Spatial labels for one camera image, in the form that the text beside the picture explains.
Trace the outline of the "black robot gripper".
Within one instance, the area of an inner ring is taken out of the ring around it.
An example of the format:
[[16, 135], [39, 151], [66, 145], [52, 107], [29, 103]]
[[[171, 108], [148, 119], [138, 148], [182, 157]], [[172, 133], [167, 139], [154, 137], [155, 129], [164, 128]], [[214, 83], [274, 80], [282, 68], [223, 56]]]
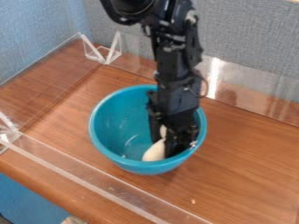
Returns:
[[199, 107], [202, 77], [190, 73], [179, 80], [158, 79], [156, 89], [147, 91], [147, 111], [152, 142], [162, 139], [166, 126], [164, 156], [176, 156], [198, 139], [199, 125], [195, 110]]

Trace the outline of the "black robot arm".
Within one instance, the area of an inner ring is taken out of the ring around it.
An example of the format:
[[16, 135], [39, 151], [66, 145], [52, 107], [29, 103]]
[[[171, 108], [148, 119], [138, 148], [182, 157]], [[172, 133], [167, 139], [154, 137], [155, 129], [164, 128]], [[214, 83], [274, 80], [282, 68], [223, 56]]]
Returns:
[[192, 0], [99, 0], [120, 25], [142, 25], [151, 39], [158, 89], [147, 92], [151, 138], [170, 158], [191, 146], [200, 128], [194, 113], [200, 104], [202, 62], [199, 17]]

